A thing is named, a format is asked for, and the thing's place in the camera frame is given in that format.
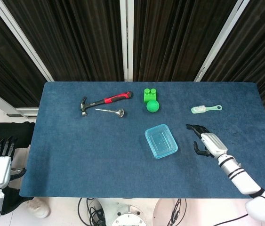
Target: plastic tray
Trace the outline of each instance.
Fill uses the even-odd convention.
[[[165,124],[147,129],[145,136],[156,159],[173,154],[178,150],[170,129]]]

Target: curtain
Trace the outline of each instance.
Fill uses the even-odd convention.
[[[256,82],[265,107],[265,1],[250,1],[203,81]]]
[[[236,0],[135,0],[134,81],[194,81]]]
[[[123,81],[119,0],[4,0],[56,81]]]
[[[0,97],[14,107],[38,107],[45,82],[0,17]]]

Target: shoe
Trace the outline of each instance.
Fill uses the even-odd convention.
[[[50,213],[49,206],[40,198],[34,197],[25,202],[29,211],[37,218],[46,218]]]

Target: hammer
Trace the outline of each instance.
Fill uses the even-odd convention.
[[[115,95],[113,97],[104,98],[103,100],[99,100],[99,101],[96,101],[96,102],[93,102],[90,104],[86,104],[85,101],[86,101],[87,97],[83,97],[83,99],[81,101],[81,105],[80,105],[80,109],[82,111],[82,116],[87,116],[87,113],[86,113],[87,108],[94,107],[97,105],[110,104],[110,103],[116,102],[118,100],[123,100],[123,99],[131,98],[131,97],[132,97],[132,92],[128,91],[126,93],[121,93],[121,94]]]

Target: white brush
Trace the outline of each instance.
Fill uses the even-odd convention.
[[[201,105],[201,106],[198,106],[198,107],[192,107],[191,108],[191,112],[193,114],[204,113],[204,112],[212,111],[212,110],[221,111],[222,110],[222,106],[221,105],[216,105],[216,106],[213,106],[213,107],[206,107],[205,105]]]

